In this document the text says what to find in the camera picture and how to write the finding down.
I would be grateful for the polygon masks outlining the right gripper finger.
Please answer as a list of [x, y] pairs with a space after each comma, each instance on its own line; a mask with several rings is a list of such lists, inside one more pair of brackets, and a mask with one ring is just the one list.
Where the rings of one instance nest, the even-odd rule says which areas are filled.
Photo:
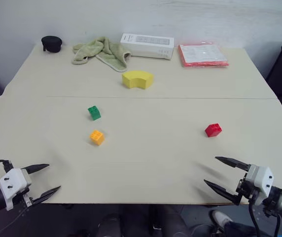
[[244, 171], [249, 171], [250, 168], [250, 164], [244, 163], [242, 161], [236, 160], [234, 158], [227, 158], [227, 157], [215, 157], [217, 160], [219, 160], [220, 162], [233, 167], [233, 168], [239, 168], [242, 169]]
[[218, 195], [226, 198], [227, 200], [231, 201], [234, 205], [239, 205], [241, 202], [241, 194], [238, 195], [233, 195], [230, 194], [229, 192], [226, 191], [225, 188], [210, 182], [208, 180], [204, 179], [204, 182], [213, 190], [215, 191]]

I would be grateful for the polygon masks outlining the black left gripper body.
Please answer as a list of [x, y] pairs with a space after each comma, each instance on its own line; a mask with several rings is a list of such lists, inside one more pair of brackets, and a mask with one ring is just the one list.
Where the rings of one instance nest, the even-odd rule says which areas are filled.
[[24, 204], [25, 207], [29, 208], [34, 205], [33, 198], [28, 194], [32, 180], [29, 174], [24, 174], [24, 178], [26, 180], [26, 186], [22, 190], [20, 190], [13, 198], [13, 205], [16, 206], [18, 204]]

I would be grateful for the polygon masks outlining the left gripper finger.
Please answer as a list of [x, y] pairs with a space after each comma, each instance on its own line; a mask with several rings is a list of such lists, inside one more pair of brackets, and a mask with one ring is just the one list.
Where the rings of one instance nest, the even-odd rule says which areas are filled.
[[48, 200], [60, 189], [60, 187], [61, 186], [57, 186], [55, 188], [52, 188], [52, 189], [42, 193], [39, 198], [36, 198], [35, 200], [33, 200], [33, 205], [37, 205], [37, 204], [40, 204], [40, 203]]
[[46, 167], [48, 167], [50, 164], [42, 163], [42, 164], [34, 164], [30, 166], [26, 166], [23, 169], [27, 171], [27, 173], [35, 173], [38, 172]]

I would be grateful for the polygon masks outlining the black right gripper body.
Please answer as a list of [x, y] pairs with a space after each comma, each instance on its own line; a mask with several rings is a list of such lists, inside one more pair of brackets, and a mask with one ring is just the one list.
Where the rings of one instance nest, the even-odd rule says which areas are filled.
[[255, 185], [247, 179], [248, 173], [246, 173], [238, 183], [238, 186], [236, 188], [237, 200], [235, 201], [235, 205], [240, 205], [242, 197], [245, 197], [248, 202], [252, 205], [255, 205], [255, 202], [257, 201], [259, 197], [259, 189], [255, 187]]

